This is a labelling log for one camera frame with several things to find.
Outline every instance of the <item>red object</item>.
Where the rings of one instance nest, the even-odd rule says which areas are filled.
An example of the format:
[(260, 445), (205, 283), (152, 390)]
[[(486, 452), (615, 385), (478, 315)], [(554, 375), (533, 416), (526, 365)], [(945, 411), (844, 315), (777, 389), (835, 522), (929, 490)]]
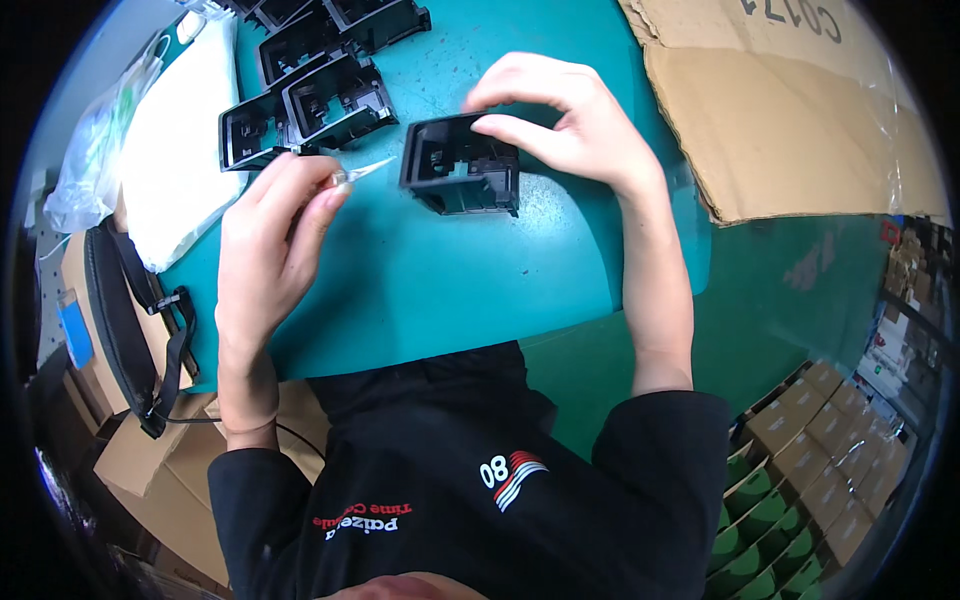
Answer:
[(900, 243), (900, 228), (884, 219), (883, 225), (880, 227), (880, 239), (896, 246)]

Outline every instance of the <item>person's left hand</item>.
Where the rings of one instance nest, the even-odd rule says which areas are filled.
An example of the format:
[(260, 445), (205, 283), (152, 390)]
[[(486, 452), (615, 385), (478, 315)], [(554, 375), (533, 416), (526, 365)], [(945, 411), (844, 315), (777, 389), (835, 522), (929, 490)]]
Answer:
[(352, 189), (321, 189), (340, 168), (330, 156), (283, 154), (224, 214), (215, 317), (231, 361), (264, 349), (313, 284), (326, 231)]

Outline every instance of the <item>work surface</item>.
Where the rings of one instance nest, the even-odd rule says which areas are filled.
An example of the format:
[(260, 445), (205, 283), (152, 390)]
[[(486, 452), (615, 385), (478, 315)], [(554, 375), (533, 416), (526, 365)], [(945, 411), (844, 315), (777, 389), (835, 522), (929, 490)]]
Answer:
[[(707, 284), (710, 227), (684, 181), (685, 164), (657, 110), (642, 55), (613, 0), (491, 0), (465, 10), (429, 0), (433, 30), (373, 57), (399, 126), (333, 152), (346, 168), (401, 156), (407, 126), (460, 111), (467, 92), (512, 50), (588, 63), (634, 120), (670, 179), (694, 293)], [(261, 93), (254, 50), (264, 30), (237, 36), (241, 99)], [(552, 108), (503, 109), (552, 126)], [(281, 325), (269, 352), (281, 380), (401, 363), (525, 338), (611, 314), (621, 306), (623, 241), (610, 189), (521, 155), (519, 218), (440, 216), (400, 190), (396, 160), (357, 183), (327, 235), (317, 283)], [(198, 325), (193, 353), (215, 388), (220, 225), (161, 276), (185, 285)]]

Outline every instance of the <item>t-shirt sleeve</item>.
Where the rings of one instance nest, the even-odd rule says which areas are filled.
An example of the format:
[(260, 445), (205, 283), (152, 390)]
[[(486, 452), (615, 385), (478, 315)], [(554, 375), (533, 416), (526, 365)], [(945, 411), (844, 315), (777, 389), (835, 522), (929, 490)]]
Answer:
[(655, 511), (682, 579), (703, 581), (727, 478), (730, 410), (717, 396), (656, 392), (622, 402), (593, 446), (593, 465)]
[(265, 448), (222, 454), (206, 475), (234, 596), (294, 597), (310, 482), (286, 455)]

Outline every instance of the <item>black waist bag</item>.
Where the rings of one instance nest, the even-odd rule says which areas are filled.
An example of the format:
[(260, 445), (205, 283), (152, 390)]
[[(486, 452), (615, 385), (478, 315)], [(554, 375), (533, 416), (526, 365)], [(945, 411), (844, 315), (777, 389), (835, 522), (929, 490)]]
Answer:
[[(89, 229), (84, 240), (86, 290), (93, 322), (104, 348), (104, 358), (140, 426), (152, 438), (160, 437), (166, 417), (180, 391), (180, 365), (191, 375), (198, 370), (189, 353), (196, 313), (186, 289), (163, 296), (159, 280), (143, 267), (127, 233), (116, 230), (112, 217)], [(167, 343), (166, 372), (155, 394), (158, 376), (154, 359), (136, 318), (127, 285), (147, 314), (161, 314), (171, 333)], [(182, 325), (174, 308), (180, 312)]]

